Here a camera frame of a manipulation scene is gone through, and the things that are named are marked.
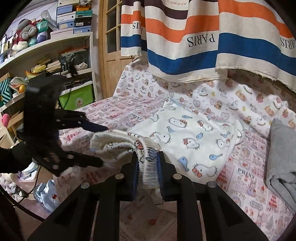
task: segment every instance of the wall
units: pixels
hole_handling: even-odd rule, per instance
[[[47,5],[41,6],[41,7],[37,7],[36,9],[33,9],[33,10],[29,11],[29,12],[26,12],[26,13],[16,17],[16,19],[12,22],[12,24],[9,26],[9,28],[6,31],[7,36],[10,37],[12,35],[12,30],[15,29],[18,26],[19,22],[22,19],[24,19],[24,18],[27,18],[27,19],[33,19],[33,18],[41,19],[40,14],[46,9],[48,10],[51,18],[53,20],[56,20],[57,2],[50,3],[50,4],[47,4]]]
[[[95,76],[96,76],[96,88],[98,90],[98,99],[103,99],[103,90],[100,78],[100,70],[99,70],[99,50],[98,50],[98,39],[99,39],[99,7],[100,0],[92,1],[92,21],[91,21],[91,30],[93,32],[93,66],[95,68]]]
[[[100,5],[99,0],[93,0],[93,2],[92,2],[93,15],[92,15],[91,28],[93,31],[93,46],[94,46],[93,53],[92,53],[92,55],[94,56],[92,68],[95,69],[96,86],[97,86],[97,90],[98,90],[98,99],[101,100],[101,99],[103,99],[103,91],[102,91],[101,78],[100,78],[100,72],[99,72],[99,52],[98,52],[99,5]],[[6,31],[6,34],[8,35],[8,37],[10,37],[12,35],[12,30],[17,27],[18,23],[22,19],[24,19],[24,18],[40,19],[40,14],[46,9],[49,11],[51,18],[53,20],[56,20],[57,2],[38,7],[36,9],[32,9],[32,10],[18,16],[12,22],[12,24],[10,25],[10,27]]]

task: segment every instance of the wooden door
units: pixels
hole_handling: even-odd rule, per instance
[[[121,5],[121,0],[101,0],[100,4],[99,62],[105,98],[113,96],[124,67],[131,62],[131,57],[120,54]]]

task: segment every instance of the gray towel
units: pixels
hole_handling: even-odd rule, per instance
[[[296,213],[296,132],[274,119],[270,128],[266,186]]]

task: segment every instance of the green bin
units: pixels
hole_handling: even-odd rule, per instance
[[[65,110],[76,110],[78,108],[86,106],[94,101],[92,95],[92,85],[87,85],[80,89],[71,91],[70,93],[61,95],[59,97],[59,101],[62,105],[62,108]]]

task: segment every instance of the bed sheet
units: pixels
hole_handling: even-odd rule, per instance
[[[225,80],[175,83],[151,75],[147,61],[124,68],[114,95],[171,98],[195,106],[208,119],[219,122],[240,120],[251,133],[269,138],[270,125],[279,118],[296,129],[296,99],[258,75],[229,70]]]
[[[114,96],[79,111],[85,112],[92,122],[126,130],[155,114],[163,103],[161,98]],[[61,131],[59,138],[64,150],[91,155],[89,143],[92,135],[92,132],[75,128]],[[276,241],[291,221],[292,213],[263,182],[268,149],[268,141],[257,133],[247,131],[246,139],[235,146],[217,183],[269,240]],[[118,171],[107,165],[102,168],[67,169],[60,177],[54,177],[60,202],[82,182],[99,183]],[[157,208],[146,192],[140,191],[134,202],[122,202],[120,212],[122,241],[177,240],[176,214]]]

